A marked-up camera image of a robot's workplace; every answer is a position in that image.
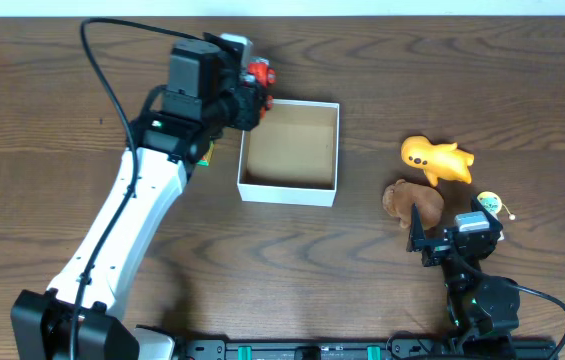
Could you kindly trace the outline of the yellow rattle drum toy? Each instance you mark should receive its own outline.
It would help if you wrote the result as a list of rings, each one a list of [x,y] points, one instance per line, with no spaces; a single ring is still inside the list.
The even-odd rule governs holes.
[[[508,207],[504,204],[499,195],[491,191],[483,191],[477,195],[478,202],[495,218],[498,214],[504,210],[508,214],[508,218],[511,221],[516,219],[516,215],[513,214]]]

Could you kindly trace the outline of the colourful puzzle cube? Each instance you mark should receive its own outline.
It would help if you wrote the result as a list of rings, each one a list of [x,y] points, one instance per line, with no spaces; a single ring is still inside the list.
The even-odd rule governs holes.
[[[215,144],[213,141],[210,142],[209,149],[207,152],[202,156],[202,158],[197,162],[200,166],[209,166],[211,162],[211,158],[214,152]]]

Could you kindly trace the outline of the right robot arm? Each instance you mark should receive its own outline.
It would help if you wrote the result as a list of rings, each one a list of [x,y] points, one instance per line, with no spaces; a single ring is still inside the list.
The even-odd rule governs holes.
[[[423,266],[442,268],[450,318],[464,339],[506,337],[519,326],[519,295],[507,279],[480,267],[495,251],[502,230],[500,221],[472,198],[470,212],[457,215],[441,238],[429,238],[418,207],[412,207],[407,250],[420,253]]]

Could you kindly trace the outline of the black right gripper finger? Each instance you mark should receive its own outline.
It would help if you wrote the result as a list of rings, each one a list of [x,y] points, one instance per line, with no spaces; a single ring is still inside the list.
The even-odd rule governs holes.
[[[489,210],[479,201],[477,197],[472,197],[470,200],[470,206],[472,212],[484,212],[489,214]]]
[[[426,241],[426,233],[421,222],[421,216],[416,204],[411,208],[411,227],[408,236],[407,249],[421,250]]]

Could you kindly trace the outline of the red toy car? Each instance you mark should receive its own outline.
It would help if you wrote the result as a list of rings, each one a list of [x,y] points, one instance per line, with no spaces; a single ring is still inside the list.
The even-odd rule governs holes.
[[[246,73],[242,76],[242,82],[250,87],[256,87],[263,100],[260,108],[260,117],[273,107],[273,97],[270,87],[276,83],[276,72],[270,65],[268,59],[263,57],[252,57],[246,67]]]

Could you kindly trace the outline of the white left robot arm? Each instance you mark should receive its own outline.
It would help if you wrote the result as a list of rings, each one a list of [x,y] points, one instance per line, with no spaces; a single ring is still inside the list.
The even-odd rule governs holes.
[[[250,131],[271,107],[259,81],[214,95],[152,89],[127,125],[116,180],[86,237],[44,293],[24,290],[10,313],[22,359],[177,359],[175,337],[122,322],[163,217],[224,128]]]

